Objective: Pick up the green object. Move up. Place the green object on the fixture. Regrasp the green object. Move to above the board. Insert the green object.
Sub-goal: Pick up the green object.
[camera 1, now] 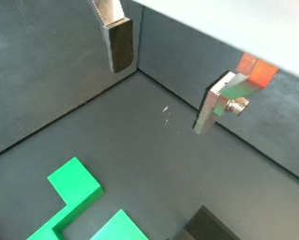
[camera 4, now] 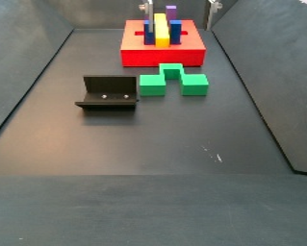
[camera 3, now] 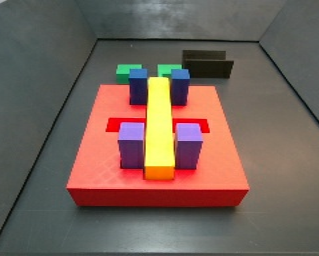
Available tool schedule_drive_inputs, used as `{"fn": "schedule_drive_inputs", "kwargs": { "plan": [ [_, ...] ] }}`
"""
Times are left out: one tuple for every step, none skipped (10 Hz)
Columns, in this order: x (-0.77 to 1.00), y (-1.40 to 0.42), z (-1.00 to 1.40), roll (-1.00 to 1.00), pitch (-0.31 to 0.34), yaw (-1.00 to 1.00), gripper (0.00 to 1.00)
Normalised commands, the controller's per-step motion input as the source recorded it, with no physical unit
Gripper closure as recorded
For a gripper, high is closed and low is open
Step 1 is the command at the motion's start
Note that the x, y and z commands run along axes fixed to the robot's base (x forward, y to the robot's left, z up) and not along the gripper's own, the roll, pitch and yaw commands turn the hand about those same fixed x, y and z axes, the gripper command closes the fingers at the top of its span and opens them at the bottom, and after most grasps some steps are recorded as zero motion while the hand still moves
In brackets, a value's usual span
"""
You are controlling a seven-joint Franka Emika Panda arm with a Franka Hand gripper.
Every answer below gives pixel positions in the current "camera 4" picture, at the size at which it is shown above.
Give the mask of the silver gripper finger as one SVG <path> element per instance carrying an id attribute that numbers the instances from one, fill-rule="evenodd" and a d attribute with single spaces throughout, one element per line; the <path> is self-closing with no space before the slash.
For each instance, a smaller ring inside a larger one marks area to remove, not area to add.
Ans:
<path id="1" fill-rule="evenodd" d="M 209 4 L 209 14 L 208 14 L 206 30 L 210 30 L 213 26 L 214 14 L 222 9 L 222 1 L 208 0 L 208 4 Z"/>
<path id="2" fill-rule="evenodd" d="M 154 31 L 154 0 L 142 0 L 144 3 L 140 5 L 140 10 L 146 14 L 150 21 L 150 32 Z"/>

